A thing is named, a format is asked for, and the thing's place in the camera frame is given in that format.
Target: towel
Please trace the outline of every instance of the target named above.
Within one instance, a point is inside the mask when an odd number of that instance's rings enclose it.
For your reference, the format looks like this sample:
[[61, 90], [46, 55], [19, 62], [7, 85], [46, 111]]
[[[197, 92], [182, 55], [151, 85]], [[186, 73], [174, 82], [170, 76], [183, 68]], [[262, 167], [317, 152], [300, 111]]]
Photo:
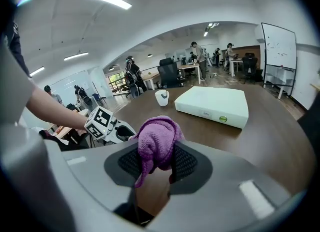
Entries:
[[180, 126], [170, 117], [158, 116], [144, 122], [139, 132], [132, 137], [138, 139], [138, 153], [142, 162], [142, 173], [135, 183], [136, 188], [157, 167], [164, 171], [171, 169], [174, 142], [184, 138]]

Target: dark sleeve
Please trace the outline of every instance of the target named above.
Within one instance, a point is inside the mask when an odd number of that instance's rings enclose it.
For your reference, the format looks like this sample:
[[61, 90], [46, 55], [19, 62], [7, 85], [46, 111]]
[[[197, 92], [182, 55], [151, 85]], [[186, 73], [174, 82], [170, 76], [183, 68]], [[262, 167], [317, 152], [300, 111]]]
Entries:
[[15, 57], [16, 61], [18, 62], [22, 70], [26, 73], [28, 77], [30, 77], [30, 73], [25, 64], [24, 57], [21, 54], [20, 35], [18, 32], [18, 25], [15, 22], [9, 23], [5, 34], [8, 38], [8, 46], [11, 53]]
[[139, 67], [135, 64], [135, 63], [132, 63], [131, 64], [131, 68], [130, 68], [130, 70], [132, 70], [132, 71], [139, 71]]

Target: wooden floor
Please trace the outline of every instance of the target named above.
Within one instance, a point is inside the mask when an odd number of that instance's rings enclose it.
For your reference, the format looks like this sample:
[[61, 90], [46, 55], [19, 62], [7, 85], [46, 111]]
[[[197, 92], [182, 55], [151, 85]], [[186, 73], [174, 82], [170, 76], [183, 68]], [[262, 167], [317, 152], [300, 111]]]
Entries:
[[[235, 77], [231, 77], [229, 71], [224, 71], [222, 67], [208, 67], [209, 72], [206, 73], [206, 81], [201, 81], [199, 85], [198, 76], [197, 77], [189, 77], [184, 82], [185, 87], [190, 86], [207, 86], [207, 87], [223, 87], [225, 85], [239, 85], [239, 84], [258, 84], [261, 85], [261, 91], [268, 91], [275, 98], [277, 98], [279, 94], [279, 90], [276, 88], [262, 88], [262, 82], [245, 82], [244, 76], [241, 71], [236, 72]], [[114, 97], [106, 98], [107, 105], [104, 107], [112, 112], [117, 112], [125, 107], [128, 103], [131, 102], [131, 96], [128, 98], [125, 95], [117, 95]], [[287, 110], [288, 112], [297, 120], [301, 116], [304, 115], [305, 111], [295, 104], [287, 95], [283, 94], [281, 99], [278, 100]]]

